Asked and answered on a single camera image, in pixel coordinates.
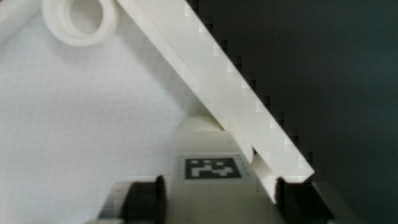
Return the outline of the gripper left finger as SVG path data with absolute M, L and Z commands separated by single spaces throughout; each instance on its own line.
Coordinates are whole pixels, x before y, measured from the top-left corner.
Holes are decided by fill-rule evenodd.
M 164 176 L 149 182 L 112 186 L 94 224 L 165 224 L 167 188 Z

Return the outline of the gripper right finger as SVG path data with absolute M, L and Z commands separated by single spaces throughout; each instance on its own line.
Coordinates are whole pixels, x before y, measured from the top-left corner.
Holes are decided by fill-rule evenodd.
M 277 178 L 276 206 L 286 224 L 356 224 L 348 204 L 325 183 L 288 183 Z

